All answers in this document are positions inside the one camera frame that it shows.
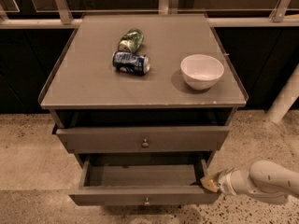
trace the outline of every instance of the white pipe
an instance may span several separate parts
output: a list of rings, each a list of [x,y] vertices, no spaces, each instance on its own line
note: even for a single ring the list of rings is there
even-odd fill
[[[60,19],[15,20],[0,22],[0,29],[77,29],[82,19],[73,19],[70,24],[63,24]]]
[[[282,88],[277,99],[274,101],[268,112],[267,117],[275,123],[282,120],[284,115],[291,108],[292,104],[299,96],[299,64],[293,71],[285,86]]]
[[[268,18],[207,18],[211,27],[286,27],[299,26],[299,18],[284,17],[282,22],[272,22]]]

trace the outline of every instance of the green can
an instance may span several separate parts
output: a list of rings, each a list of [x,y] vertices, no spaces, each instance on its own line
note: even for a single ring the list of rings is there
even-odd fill
[[[140,48],[142,41],[142,32],[137,28],[133,28],[121,38],[118,50],[136,53]]]

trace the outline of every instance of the drawer knob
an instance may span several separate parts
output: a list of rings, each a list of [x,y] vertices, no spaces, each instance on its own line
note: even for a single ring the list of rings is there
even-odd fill
[[[150,205],[149,198],[146,198],[146,201],[144,202],[144,205],[145,206],[149,206]]]
[[[150,144],[148,143],[148,140],[146,138],[143,140],[143,143],[142,143],[141,146],[142,147],[149,147],[150,146]]]

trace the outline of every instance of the speckled floor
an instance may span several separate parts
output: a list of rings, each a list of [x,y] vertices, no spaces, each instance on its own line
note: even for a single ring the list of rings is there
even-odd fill
[[[211,205],[76,206],[80,167],[55,135],[50,115],[0,115],[0,223],[299,223],[299,200],[284,205],[247,196],[223,196]],[[264,111],[237,111],[213,173],[248,168],[257,160],[275,161],[299,172],[299,111],[280,122]]]

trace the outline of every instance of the blue can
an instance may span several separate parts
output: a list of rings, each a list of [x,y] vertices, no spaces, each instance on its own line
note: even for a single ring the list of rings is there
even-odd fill
[[[147,55],[137,56],[130,52],[114,52],[112,64],[119,71],[141,76],[150,70],[150,59]]]

